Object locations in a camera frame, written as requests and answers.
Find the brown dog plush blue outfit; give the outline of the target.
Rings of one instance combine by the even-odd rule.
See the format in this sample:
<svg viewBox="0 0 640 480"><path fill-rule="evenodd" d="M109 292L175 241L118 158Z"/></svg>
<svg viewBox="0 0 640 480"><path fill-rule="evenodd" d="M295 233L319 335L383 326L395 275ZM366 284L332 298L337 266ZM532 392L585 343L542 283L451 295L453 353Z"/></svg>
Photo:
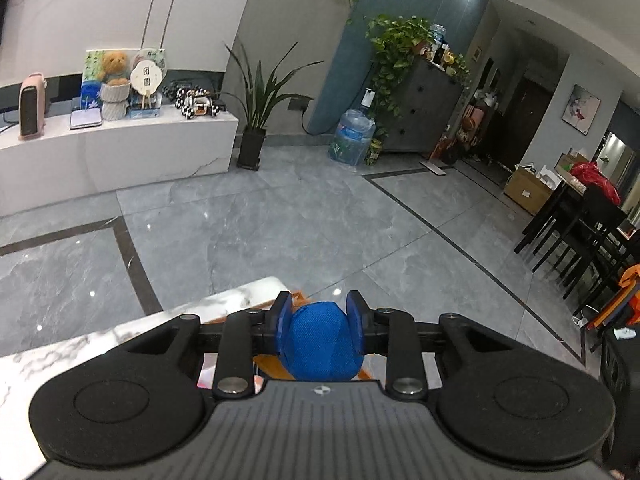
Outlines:
<svg viewBox="0 0 640 480"><path fill-rule="evenodd" d="M363 356L352 342L347 314L333 301L317 301L285 315L280 361L300 382L348 382Z"/></svg>

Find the orange storage box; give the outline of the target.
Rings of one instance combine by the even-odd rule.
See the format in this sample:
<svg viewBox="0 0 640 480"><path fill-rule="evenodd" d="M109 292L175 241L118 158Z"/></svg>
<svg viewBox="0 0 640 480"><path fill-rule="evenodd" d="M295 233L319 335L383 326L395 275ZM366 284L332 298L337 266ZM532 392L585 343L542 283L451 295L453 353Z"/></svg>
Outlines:
<svg viewBox="0 0 640 480"><path fill-rule="evenodd" d="M292 292L293 311L299 310L306 304L310 304L311 300L307 298L301 290ZM254 383L256 391L259 391L267 378L279 380L293 380L294 377L283 366L281 360L276 356L256 356L254 359L256 372L254 373ZM206 358L198 378L198 386L200 388L210 388L213 385L215 371L215 359Z"/></svg>

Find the blue water jug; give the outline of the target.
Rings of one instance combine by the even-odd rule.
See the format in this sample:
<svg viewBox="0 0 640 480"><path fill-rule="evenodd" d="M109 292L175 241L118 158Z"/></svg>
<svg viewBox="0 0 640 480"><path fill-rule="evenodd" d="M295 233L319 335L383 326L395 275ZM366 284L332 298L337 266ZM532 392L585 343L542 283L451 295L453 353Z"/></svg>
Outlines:
<svg viewBox="0 0 640 480"><path fill-rule="evenodd" d="M336 162L358 166L367 153L375 128L375 121L366 110L346 110L329 145L329 156Z"/></svg>

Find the cardboard box on floor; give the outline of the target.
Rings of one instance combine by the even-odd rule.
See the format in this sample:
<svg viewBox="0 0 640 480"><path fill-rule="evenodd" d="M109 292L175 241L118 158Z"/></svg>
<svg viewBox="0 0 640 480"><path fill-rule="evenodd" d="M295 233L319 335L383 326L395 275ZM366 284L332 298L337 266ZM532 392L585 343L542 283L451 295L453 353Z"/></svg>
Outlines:
<svg viewBox="0 0 640 480"><path fill-rule="evenodd" d="M503 193L530 214L538 214L552 194L552 189L531 171L518 168L511 174Z"/></svg>

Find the potted long leaf plant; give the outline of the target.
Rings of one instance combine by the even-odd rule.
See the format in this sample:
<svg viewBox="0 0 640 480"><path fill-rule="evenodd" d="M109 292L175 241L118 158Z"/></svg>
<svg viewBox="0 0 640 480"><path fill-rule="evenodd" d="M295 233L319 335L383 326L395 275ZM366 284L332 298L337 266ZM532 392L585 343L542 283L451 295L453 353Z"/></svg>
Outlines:
<svg viewBox="0 0 640 480"><path fill-rule="evenodd" d="M239 168L252 171L259 169L260 154L262 154L262 147L267 135L267 122L273 110L280 103L287 100L304 100L307 102L312 100L311 96L305 96L304 94L286 93L285 87L299 72L322 64L322 60L306 63L293 68L282 77L278 76L280 66L295 50L297 45L298 42L294 42L286 50L268 76L264 75L262 61L258 61L255 67L250 65L250 60L242 42L240 42L239 54L236 54L229 46L224 46L230 55L230 60L240 70L242 78L243 93L240 96L233 92L221 91L223 96L230 96L240 104L244 117L244 129L241 136L238 160L236 161L236 166Z"/></svg>

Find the dark grey cabinet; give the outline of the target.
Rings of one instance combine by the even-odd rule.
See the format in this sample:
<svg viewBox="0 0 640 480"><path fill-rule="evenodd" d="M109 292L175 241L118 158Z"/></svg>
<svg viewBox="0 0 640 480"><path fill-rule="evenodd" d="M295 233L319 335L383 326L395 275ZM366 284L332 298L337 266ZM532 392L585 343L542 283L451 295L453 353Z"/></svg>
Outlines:
<svg viewBox="0 0 640 480"><path fill-rule="evenodd" d="M462 90L432 62L416 61L395 93L399 115L380 119L386 129L383 151L431 153L448 127Z"/></svg>

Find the black white cow toys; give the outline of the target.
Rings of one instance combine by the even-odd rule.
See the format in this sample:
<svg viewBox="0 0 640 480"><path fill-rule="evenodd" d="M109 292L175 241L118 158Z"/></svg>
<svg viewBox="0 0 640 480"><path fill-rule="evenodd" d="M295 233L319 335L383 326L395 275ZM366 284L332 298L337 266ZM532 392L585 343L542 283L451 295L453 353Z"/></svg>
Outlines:
<svg viewBox="0 0 640 480"><path fill-rule="evenodd" d="M163 86L162 95L186 119L216 117L227 110L227 105L214 92L190 81L171 81Z"/></svg>

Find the black dining chairs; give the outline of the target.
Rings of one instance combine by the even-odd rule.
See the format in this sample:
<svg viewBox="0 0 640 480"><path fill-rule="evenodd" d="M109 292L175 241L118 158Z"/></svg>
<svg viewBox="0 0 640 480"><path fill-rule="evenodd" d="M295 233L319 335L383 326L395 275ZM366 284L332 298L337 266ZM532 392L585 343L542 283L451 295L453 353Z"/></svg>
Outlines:
<svg viewBox="0 0 640 480"><path fill-rule="evenodd" d="M565 296L570 296L587 271L594 272L586 296L573 313L579 318L596 306L594 302L605 290L617 286L623 270L639 261L639 233L625 234L626 221L625 211L597 186L588 185L579 192L563 181L530 220L514 252L518 254L530 244L536 245L535 252L546 248L538 260L543 264L562 247L556 262L570 257L559 275Z"/></svg>

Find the white marble tv bench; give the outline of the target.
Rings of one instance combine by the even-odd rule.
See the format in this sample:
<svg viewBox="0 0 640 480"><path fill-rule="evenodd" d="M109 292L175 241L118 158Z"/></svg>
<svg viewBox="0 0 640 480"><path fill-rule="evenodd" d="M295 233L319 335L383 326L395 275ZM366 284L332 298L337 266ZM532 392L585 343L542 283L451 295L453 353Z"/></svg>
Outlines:
<svg viewBox="0 0 640 480"><path fill-rule="evenodd" d="M1 213L221 174L229 169L238 125L228 112L186 119L164 106L157 117L78 130L70 128L70 115L49 117L43 135L32 140L12 126L1 133Z"/></svg>

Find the round paper fan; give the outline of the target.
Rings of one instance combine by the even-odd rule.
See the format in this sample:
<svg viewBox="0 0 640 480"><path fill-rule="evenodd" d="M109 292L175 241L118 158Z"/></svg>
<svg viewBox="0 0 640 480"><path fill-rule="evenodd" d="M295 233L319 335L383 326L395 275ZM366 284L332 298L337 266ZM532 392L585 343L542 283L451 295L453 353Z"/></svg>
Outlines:
<svg viewBox="0 0 640 480"><path fill-rule="evenodd" d="M142 60L131 71L130 84L141 96L141 108L151 106L151 96L156 92L163 80L162 70L151 60Z"/></svg>

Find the grey tablet notebook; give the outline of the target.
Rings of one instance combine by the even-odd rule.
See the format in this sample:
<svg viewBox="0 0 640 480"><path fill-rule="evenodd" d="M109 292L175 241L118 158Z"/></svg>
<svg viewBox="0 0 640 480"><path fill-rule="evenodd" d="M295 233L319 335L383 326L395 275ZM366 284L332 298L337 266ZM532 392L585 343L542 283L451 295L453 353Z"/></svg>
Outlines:
<svg viewBox="0 0 640 480"><path fill-rule="evenodd" d="M96 128L102 125L103 118L99 108L84 108L70 113L70 130Z"/></svg>

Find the green trailing plant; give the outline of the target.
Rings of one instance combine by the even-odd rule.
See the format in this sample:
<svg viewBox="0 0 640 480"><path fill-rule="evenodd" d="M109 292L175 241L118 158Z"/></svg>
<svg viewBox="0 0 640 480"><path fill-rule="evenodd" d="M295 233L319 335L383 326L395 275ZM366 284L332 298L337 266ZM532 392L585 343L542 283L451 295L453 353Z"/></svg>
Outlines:
<svg viewBox="0 0 640 480"><path fill-rule="evenodd" d="M369 22L367 37L373 49L369 89L374 92L374 97L370 116L376 128L364 163L372 166L378 161L386 138L386 129L380 124L380 119L399 115L395 93L416 61L432 62L462 85L462 93L468 86L469 71L464 56L452 52L442 31L425 18L380 15Z"/></svg>

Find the brown teddy bear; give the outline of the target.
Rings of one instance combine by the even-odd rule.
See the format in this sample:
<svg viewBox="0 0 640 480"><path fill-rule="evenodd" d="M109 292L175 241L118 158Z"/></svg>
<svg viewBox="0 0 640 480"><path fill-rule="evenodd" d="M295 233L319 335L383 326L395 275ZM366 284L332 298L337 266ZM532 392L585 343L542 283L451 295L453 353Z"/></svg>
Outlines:
<svg viewBox="0 0 640 480"><path fill-rule="evenodd" d="M105 51L102 56L101 69L96 79L108 86L128 84L128 55L125 51Z"/></svg>

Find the pink space heater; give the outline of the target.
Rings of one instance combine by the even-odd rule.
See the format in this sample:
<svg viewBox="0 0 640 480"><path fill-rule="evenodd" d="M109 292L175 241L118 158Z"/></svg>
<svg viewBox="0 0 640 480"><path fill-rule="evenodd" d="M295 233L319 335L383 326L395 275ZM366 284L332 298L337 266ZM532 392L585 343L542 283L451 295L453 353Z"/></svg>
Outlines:
<svg viewBox="0 0 640 480"><path fill-rule="evenodd" d="M21 141L43 135L46 116L47 81L43 73L31 73L22 82L18 94L18 125Z"/></svg>

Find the framed wall picture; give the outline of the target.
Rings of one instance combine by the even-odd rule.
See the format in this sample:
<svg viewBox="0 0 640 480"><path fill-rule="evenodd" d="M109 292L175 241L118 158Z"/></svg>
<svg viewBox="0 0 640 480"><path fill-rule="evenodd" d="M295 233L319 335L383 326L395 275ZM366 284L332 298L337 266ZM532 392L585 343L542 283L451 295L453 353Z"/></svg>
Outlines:
<svg viewBox="0 0 640 480"><path fill-rule="evenodd" d="M564 108L562 121L572 126L583 136L586 136L597 115L600 104L601 100L599 98L575 84Z"/></svg>

